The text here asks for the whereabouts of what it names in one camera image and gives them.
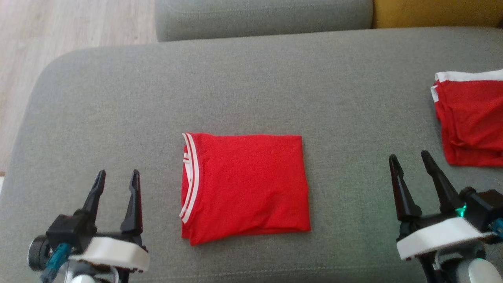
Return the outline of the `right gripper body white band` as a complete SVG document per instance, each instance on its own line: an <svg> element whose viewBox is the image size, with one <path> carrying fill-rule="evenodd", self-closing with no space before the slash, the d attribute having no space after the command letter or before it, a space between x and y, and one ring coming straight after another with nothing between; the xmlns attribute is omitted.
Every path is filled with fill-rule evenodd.
<svg viewBox="0 0 503 283"><path fill-rule="evenodd" d="M488 245L495 244L494 232L478 229L465 217L398 214L397 219L401 225L396 247L403 261L476 240Z"/></svg>

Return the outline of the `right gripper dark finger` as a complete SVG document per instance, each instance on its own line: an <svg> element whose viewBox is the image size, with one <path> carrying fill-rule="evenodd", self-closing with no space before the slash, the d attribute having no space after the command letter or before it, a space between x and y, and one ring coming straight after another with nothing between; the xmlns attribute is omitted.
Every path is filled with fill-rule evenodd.
<svg viewBox="0 0 503 283"><path fill-rule="evenodd" d="M443 214L457 213L461 208L461 199L454 186L427 150L421 151L421 158L437 192L440 212Z"/></svg>
<svg viewBox="0 0 503 283"><path fill-rule="evenodd" d="M389 168L398 221L409 222L418 219L422 216L422 210L415 204L408 190L407 184L404 181L404 171L395 154L389 156Z"/></svg>

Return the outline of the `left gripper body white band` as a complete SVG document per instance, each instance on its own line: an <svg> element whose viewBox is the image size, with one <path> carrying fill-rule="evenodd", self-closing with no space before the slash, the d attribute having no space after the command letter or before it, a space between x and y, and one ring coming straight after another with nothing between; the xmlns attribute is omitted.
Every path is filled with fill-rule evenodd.
<svg viewBox="0 0 503 283"><path fill-rule="evenodd" d="M125 272L147 272L151 257L141 235L98 233L83 236L81 250L72 252L68 273L98 274L112 268Z"/></svg>

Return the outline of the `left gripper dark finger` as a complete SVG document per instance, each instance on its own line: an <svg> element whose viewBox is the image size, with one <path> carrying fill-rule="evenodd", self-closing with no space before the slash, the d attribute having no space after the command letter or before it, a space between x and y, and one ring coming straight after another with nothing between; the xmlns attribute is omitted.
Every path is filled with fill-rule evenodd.
<svg viewBox="0 0 503 283"><path fill-rule="evenodd" d="M124 220L120 225L120 231L123 234L134 236L141 235L143 232L143 216L141 206L141 183L140 172L135 169L132 172L129 182L130 199Z"/></svg>
<svg viewBox="0 0 503 283"><path fill-rule="evenodd" d="M101 170L95 178L94 184L86 198L82 210L90 217L90 221L95 221L99 205L99 199L104 191L106 171Z"/></svg>

